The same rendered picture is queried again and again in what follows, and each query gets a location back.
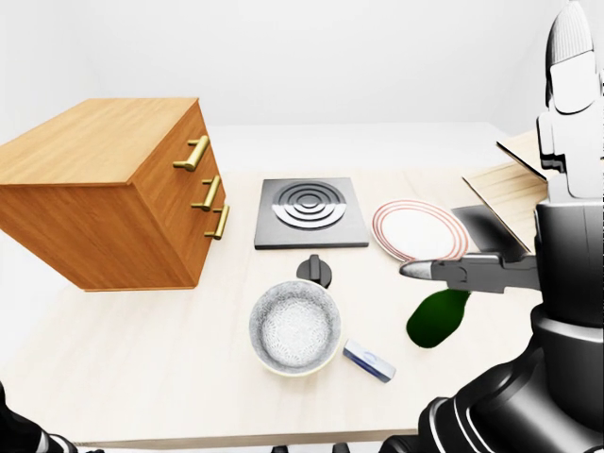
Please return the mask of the small blue white box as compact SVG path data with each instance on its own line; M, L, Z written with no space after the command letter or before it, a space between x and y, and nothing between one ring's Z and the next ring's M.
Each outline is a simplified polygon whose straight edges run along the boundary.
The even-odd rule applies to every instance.
M343 355L381 382L387 383L395 376L396 369L393 365L354 340L348 339L345 342Z

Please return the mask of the medium wooden drawer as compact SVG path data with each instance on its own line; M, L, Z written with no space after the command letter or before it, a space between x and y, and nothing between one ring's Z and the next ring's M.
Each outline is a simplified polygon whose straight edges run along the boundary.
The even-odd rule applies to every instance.
M204 202L212 180L220 175L212 150L207 150L196 170L188 172L173 166L171 158L158 164L151 173L149 196L164 223L168 237L179 256L188 264L200 259L208 245L204 235L216 227L226 194L219 183L211 203L211 210L198 207Z

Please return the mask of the large wooden drawer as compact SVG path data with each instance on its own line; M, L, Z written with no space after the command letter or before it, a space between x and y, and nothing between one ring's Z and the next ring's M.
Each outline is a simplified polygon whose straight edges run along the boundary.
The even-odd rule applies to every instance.
M160 220L159 214L154 208L149 196L151 173L158 164L169 158L171 158L173 162L187 159L193 151L193 148L187 145L187 141L199 139L201 136L207 134L207 128L199 104L194 100L186 113L183 114L173 128L162 139L158 147L136 171L133 182L146 205L151 209L156 219L162 224L164 223Z

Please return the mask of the green wine bottle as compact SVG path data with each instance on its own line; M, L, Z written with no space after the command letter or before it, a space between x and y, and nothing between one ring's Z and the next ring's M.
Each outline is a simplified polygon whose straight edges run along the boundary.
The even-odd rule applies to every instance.
M423 348L433 348L446 340L461 324L471 292L447 289L424 299L409 318L410 339Z

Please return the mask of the small wooden drawer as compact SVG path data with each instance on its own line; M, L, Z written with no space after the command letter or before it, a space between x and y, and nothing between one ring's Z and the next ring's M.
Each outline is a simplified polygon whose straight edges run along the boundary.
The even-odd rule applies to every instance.
M210 211L193 209L191 203L200 203L204 200L209 185L201 185L194 193L185 197L176 206L174 223L171 232L174 234L174 246L186 270L191 276L192 285L196 286L212 242L212 238L204 236L207 230L213 230L219 215L211 210L221 208L225 202L225 191L222 186L212 203Z

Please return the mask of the white plate with red rings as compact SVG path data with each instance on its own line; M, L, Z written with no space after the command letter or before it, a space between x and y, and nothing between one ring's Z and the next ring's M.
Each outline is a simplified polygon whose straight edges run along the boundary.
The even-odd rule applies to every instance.
M396 199L373 214L372 232L378 245L402 262L456 260L470 246L462 222L450 211L426 201Z

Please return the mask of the tray of wooden slats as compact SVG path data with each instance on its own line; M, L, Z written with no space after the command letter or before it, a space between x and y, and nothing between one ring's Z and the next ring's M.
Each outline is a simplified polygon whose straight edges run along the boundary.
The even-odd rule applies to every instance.
M557 173L542 168L536 130L496 145L510 160L462 179L524 249L534 254L534 210L546 199L547 182Z

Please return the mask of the flat dark stove plate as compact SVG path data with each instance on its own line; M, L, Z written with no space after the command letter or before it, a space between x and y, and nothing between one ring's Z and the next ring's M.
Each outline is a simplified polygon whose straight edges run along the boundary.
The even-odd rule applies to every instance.
M262 182L256 249L366 247L369 234L349 177Z

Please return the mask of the grey patterned bowl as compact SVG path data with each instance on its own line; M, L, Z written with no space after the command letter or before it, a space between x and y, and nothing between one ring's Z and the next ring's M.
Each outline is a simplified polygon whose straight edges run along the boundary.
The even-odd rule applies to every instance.
M325 368L342 338L342 317L328 291L296 279L278 283L254 304L248 323L251 347L270 372L302 378Z

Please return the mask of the round black stove knob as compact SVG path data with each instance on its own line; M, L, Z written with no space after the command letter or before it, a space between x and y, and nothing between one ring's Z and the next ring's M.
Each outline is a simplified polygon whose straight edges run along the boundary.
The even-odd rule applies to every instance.
M311 254L307 260L298 265L296 276L314 282L325 289L330 286L332 281L331 268L317 254Z

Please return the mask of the wooden cabinet with drawers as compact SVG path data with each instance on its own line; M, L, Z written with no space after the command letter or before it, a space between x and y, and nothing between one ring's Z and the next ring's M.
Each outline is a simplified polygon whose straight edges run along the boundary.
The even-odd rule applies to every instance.
M194 100L89 99L0 145L0 230L85 291L194 287L133 182Z

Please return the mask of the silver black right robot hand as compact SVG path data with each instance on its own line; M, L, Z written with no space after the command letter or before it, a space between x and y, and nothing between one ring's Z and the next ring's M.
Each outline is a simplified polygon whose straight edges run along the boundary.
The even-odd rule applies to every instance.
M601 327L604 96L579 0L568 0L551 26L545 77L547 110L537 119L540 161L557 174L547 182L546 199L535 208L534 255L516 262L497 254L419 260L402 265L400 273L469 292L538 290L550 318Z

